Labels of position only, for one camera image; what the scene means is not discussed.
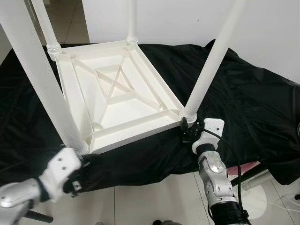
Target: wrinkled black fabric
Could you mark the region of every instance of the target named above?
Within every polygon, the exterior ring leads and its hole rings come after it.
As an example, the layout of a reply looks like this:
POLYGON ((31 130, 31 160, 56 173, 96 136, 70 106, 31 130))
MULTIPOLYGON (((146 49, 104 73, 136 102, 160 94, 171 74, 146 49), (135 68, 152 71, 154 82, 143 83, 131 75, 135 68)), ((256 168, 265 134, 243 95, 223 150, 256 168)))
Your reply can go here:
MULTIPOLYGON (((212 44, 143 44, 140 48, 184 105, 212 44)), ((49 62, 58 76, 55 62, 49 62)), ((0 98, 3 185, 41 174, 61 148, 61 140, 13 51, 0 67, 0 98)), ((255 67, 229 50, 198 117, 223 119, 223 137, 239 152, 242 163, 260 161, 279 183, 289 184, 300 177, 299 102, 298 84, 255 67)), ((218 151, 226 166, 236 165, 228 146, 219 142, 218 151)), ((83 191, 150 184, 198 169, 191 144, 181 142, 179 127, 84 159, 90 165, 82 172, 83 191)))

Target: black fabric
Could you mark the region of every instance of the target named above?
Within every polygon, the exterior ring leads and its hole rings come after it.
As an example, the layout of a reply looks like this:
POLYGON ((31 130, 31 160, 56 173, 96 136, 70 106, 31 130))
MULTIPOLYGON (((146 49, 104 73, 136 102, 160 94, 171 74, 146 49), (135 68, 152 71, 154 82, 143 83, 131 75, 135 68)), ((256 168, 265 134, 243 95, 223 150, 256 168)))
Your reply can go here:
MULTIPOLYGON (((184 105, 212 44, 142 44, 140 48, 184 105)), ((55 62, 50 64, 58 76, 55 62)), ((0 67, 0 98, 3 185, 41 174, 62 143, 13 51, 0 67)), ((223 137, 238 150, 241 163, 260 161, 279 183, 289 184, 300 177, 299 102, 298 84, 255 67, 229 50, 198 117, 223 119, 223 137)), ((219 142, 217 150, 226 166, 236 165, 224 143, 219 142)), ((182 143, 179 127, 84 159, 90 165, 82 173, 83 191, 150 184, 170 174, 198 170, 197 156, 190 143, 182 143)))

